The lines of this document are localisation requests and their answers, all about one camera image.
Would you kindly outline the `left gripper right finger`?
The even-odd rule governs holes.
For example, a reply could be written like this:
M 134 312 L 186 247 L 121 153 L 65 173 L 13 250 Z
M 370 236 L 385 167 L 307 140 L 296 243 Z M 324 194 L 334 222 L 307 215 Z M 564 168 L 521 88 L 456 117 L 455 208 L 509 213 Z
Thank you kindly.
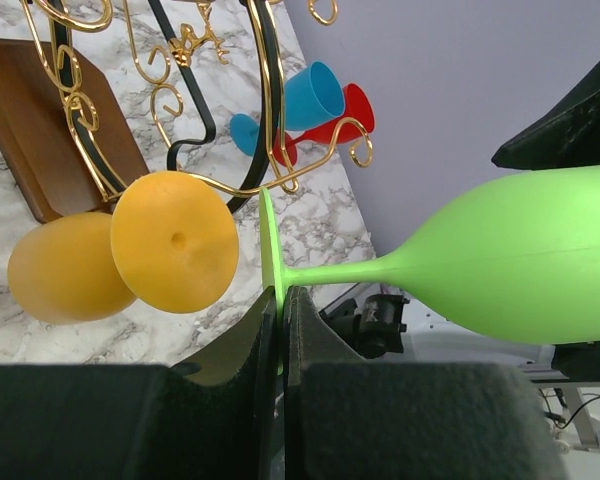
M 286 294 L 290 479 L 561 479 L 535 390 L 514 367 L 370 362 Z

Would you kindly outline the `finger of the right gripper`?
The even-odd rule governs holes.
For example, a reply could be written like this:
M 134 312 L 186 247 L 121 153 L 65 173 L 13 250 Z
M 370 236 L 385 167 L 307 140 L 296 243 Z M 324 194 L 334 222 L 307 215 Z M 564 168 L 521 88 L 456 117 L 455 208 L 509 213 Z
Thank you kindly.
M 600 61 L 546 115 L 498 148 L 499 168 L 600 165 Z

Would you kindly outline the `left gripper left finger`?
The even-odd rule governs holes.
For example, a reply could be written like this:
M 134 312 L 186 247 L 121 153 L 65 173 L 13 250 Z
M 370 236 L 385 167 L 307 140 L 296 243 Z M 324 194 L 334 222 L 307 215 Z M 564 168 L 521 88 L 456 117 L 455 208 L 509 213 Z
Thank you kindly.
M 276 301 L 174 366 L 0 365 L 0 479 L 265 479 Z

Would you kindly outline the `green wine glass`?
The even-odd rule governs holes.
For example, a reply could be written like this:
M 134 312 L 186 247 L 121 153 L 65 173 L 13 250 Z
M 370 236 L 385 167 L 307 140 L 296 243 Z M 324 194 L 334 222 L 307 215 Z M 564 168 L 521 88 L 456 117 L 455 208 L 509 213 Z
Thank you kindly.
M 600 165 L 501 177 L 451 201 L 395 251 L 357 263 L 288 267 L 273 201 L 259 195 L 262 283 L 385 283 L 498 340 L 600 342 Z

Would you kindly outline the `yellow wine glass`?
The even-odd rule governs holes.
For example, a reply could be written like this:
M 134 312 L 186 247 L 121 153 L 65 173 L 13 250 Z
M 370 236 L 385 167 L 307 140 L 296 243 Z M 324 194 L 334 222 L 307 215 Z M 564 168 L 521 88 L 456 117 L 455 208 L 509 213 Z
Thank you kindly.
M 134 181 L 110 214 L 81 213 L 28 232 L 7 266 L 11 293 L 51 324 L 101 320 L 136 300 L 165 312 L 203 310 L 229 288 L 239 260 L 228 206 L 190 174 Z

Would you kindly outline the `blue wine glass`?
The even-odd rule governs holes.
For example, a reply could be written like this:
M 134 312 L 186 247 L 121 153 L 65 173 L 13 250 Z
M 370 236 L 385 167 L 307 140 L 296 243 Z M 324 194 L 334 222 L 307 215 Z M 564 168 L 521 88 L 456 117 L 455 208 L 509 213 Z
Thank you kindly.
M 323 62 L 313 62 L 287 80 L 284 123 L 290 131 L 306 131 L 340 117 L 345 111 L 342 86 L 334 72 Z M 255 153 L 259 125 L 246 114 L 234 115 L 229 133 L 238 149 Z

